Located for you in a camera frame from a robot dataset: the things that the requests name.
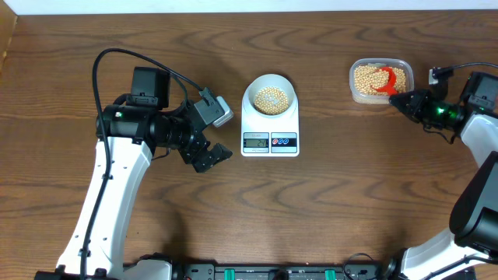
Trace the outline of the red measuring scoop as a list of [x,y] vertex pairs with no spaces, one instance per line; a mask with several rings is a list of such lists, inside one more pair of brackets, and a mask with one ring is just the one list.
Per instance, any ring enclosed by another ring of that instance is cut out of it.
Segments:
[[384,86],[373,88],[379,93],[386,93],[389,96],[398,94],[398,91],[395,88],[395,83],[397,82],[397,76],[394,73],[392,68],[387,66],[379,68],[379,71],[384,71],[388,73],[388,81]]

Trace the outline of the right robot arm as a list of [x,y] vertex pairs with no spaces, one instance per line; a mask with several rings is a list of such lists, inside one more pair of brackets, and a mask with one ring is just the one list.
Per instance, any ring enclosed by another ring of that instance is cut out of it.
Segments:
[[386,279],[465,279],[480,264],[497,263],[497,77],[472,72],[458,102],[448,103],[453,66],[432,68],[429,88],[389,99],[427,133],[452,132],[470,149],[478,166],[455,203],[449,226],[435,237],[391,259]]

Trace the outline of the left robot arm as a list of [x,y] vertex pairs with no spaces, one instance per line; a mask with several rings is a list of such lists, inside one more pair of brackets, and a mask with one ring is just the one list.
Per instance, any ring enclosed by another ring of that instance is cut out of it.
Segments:
[[177,150],[186,164],[204,173],[232,156],[203,135],[209,125],[225,124],[233,112],[221,96],[200,90],[197,103],[184,99],[169,111],[173,75],[137,67],[129,94],[103,111],[98,125],[92,180],[74,233],[54,271],[37,279],[182,279],[181,267],[159,254],[124,263],[125,237],[140,183],[156,148]]

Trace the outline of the white digital kitchen scale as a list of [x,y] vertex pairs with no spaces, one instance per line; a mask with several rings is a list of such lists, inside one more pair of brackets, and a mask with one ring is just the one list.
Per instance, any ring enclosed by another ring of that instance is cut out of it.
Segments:
[[243,97],[240,152],[246,157],[296,157],[300,154],[299,102],[282,116],[264,117]]

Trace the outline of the soybeans in bowl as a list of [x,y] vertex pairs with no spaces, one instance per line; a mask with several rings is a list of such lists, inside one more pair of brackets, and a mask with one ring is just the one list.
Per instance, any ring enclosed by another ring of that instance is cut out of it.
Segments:
[[281,114],[289,108],[289,97],[278,87],[265,87],[254,98],[255,108],[262,114]]

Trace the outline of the grey round bowl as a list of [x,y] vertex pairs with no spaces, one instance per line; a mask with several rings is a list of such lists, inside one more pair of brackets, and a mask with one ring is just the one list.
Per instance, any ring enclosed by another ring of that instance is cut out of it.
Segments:
[[264,117],[291,114],[298,99],[292,83],[285,77],[266,74],[256,78],[244,94],[248,108],[256,110]]

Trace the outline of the clear plastic container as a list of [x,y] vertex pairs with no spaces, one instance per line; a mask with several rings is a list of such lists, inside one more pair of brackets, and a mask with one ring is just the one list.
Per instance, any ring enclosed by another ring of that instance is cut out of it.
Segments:
[[393,58],[362,58],[349,70],[352,98],[363,104],[389,104],[389,97],[414,90],[411,66]]

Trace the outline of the pile of soybeans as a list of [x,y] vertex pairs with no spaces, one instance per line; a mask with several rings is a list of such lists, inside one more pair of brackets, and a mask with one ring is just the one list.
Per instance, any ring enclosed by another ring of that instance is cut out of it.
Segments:
[[[356,89],[365,95],[388,96],[386,93],[379,93],[374,88],[384,86],[388,81],[388,73],[379,71],[384,66],[361,65],[354,69],[354,85]],[[404,93],[407,90],[407,76],[401,68],[392,68],[397,76],[395,88],[398,93]]]

